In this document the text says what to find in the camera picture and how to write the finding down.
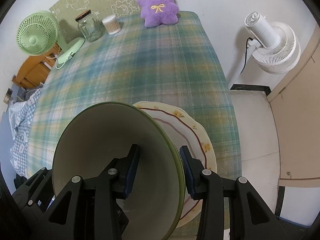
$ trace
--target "metal pivot bolt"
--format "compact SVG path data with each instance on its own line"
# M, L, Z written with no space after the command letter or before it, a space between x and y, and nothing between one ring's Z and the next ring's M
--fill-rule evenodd
M208 170L208 169L204 169L204 170L202 171L202 174L203 174L203 175L207 175L207 176L208 176L208 175L211 175L211 173L212 173L212 172L211 172L210 170Z
M74 183L77 183L77 182L80 181L80 179L81 178L79 176L74 176L71 181L74 182Z
M245 177L239 177L239 182L245 184L247 183L247 179Z
M115 168L111 168L108 170L108 174L110 174L110 175L114 175L116 173L117 173L117 169L115 169Z

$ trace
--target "cotton swab container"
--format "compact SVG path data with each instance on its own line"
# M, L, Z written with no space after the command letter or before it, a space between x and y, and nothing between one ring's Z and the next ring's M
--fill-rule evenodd
M113 35L121 31L121 27L115 15L109 15L102 20L103 25L108 31L109 35Z

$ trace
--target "bowl rim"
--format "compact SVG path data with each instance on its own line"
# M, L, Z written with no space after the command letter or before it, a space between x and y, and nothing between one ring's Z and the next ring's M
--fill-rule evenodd
M183 209L183 202L184 202L184 197L185 197L185 191L186 191L186 183L185 183L185 177L184 177L184 171L183 171L183 165L182 165L182 161L179 155L179 152L177 150L177 148L175 147L175 145L173 144L173 142L170 140L169 136L165 133L165 131L162 129L162 127L146 112L142 111L141 109L137 108L136 106L133 105L129 105L127 103L122 103L122 102L115 102L115 101L108 101L108 102L101 102L101 103L97 103L94 105L91 105L89 107L87 107L86 109L82 110L79 114L77 114L66 126L66 128L63 130L57 146L54 150L54 155L53 155L53 160L52 160L52 187L53 187L53 193L54 196L56 197L56 193L54 190L54 184L53 184L53 176L54 176L54 163L55 163L55 156L56 156L56 151L60 142L60 139L62 138L63 134L65 133L65 131L67 130L67 128L71 125L71 123L77 118L79 117L83 112L99 106L99 105L106 105L106 104L116 104L116 105L122 105L122 106L126 106L129 107L131 109L134 109L136 111L138 111L141 115L145 116L156 128L157 130L160 132L160 134L162 135L162 137L164 138L165 142L167 143L167 146L170 149L170 152L172 154L172 157L174 159L174 163L175 166L177 168L177 173L178 173L178 180L179 180L179 203L178 203L178 209L177 209L177 213L175 215L174 221L169 229L169 231L164 235L164 237L161 240L166 240L169 238L169 236L173 233L173 231L175 230L175 228L177 227L178 223L179 223L179 219L180 216L182 214L182 209Z

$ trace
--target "white plate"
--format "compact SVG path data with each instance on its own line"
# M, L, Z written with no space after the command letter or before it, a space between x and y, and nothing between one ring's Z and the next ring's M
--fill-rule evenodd
M212 144L201 124L192 119L183 109L158 102L141 101L134 106L153 117L167 133L179 150L187 145L191 155L202 165L217 172L217 162ZM182 214L177 227L191 221L201 211L202 201L194 201L186 191Z

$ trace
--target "beige door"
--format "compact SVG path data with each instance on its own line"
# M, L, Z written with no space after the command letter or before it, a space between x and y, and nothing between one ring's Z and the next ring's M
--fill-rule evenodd
M320 46L270 104L279 138L280 178L320 178Z

